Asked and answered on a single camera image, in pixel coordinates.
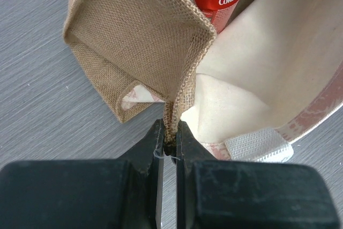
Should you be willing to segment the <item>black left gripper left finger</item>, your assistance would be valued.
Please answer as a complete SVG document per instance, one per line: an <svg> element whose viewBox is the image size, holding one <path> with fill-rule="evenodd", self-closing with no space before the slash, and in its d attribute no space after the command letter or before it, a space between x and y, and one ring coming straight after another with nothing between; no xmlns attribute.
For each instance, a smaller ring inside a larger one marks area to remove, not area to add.
<svg viewBox="0 0 343 229"><path fill-rule="evenodd" d="M116 159L14 161L1 169L1 228L160 228L164 125Z"/></svg>

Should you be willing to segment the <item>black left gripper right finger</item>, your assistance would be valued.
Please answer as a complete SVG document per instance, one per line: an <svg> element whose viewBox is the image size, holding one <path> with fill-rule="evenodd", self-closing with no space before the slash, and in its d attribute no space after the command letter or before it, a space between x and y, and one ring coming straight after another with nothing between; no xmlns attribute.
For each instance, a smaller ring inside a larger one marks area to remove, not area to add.
<svg viewBox="0 0 343 229"><path fill-rule="evenodd" d="M185 122L176 134L177 228L339 228L320 174L309 166L222 161Z"/></svg>

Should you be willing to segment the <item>tan burlap canvas bag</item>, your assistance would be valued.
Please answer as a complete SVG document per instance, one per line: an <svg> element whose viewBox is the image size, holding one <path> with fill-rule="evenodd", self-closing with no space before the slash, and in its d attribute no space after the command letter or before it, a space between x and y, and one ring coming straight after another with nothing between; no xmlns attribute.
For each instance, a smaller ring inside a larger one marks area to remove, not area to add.
<svg viewBox="0 0 343 229"><path fill-rule="evenodd" d="M69 0L63 28L121 122L163 102L215 158L284 162L342 106L342 0L240 0L217 32L195 0Z"/></svg>

